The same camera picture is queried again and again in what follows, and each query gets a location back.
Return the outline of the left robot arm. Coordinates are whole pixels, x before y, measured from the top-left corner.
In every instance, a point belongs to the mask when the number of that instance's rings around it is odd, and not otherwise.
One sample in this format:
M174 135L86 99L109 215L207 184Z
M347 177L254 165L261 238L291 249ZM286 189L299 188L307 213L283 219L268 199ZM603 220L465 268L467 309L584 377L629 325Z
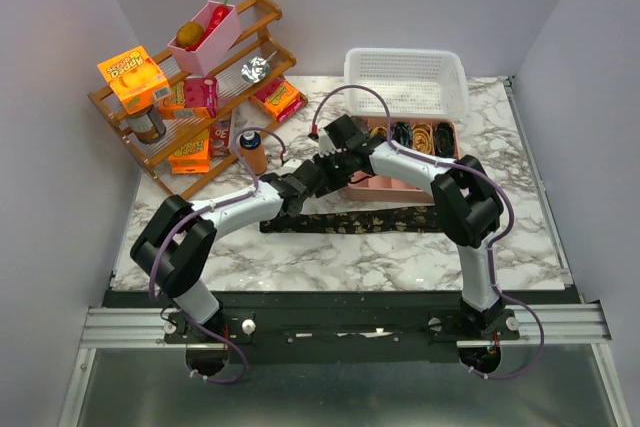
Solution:
M166 294L189 317L187 329L201 342L222 327L220 303L201 280L215 241L248 225L297 215L327 184L312 161L285 174L270 173L246 189L194 205L179 195L165 199L136 239L130 257L149 277L150 294Z

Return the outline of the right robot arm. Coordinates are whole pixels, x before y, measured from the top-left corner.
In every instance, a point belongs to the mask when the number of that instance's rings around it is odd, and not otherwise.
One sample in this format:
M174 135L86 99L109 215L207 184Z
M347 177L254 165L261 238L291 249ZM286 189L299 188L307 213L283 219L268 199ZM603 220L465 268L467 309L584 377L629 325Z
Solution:
M405 148L369 135L348 115L323 128L313 125L309 137L318 143L313 162L323 170L318 198L346 187L358 172L399 180L432 197L440 229L458 249L461 329L474 339L493 331L504 302L495 291L489 235L500 227L504 205L478 159L453 161Z

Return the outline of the black gold floral tie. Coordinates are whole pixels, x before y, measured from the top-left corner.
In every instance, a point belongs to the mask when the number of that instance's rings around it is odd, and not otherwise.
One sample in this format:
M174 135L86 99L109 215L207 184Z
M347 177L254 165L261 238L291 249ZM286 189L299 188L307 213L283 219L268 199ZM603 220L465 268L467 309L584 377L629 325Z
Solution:
M434 206L283 216L259 223L261 233L372 234L441 233Z

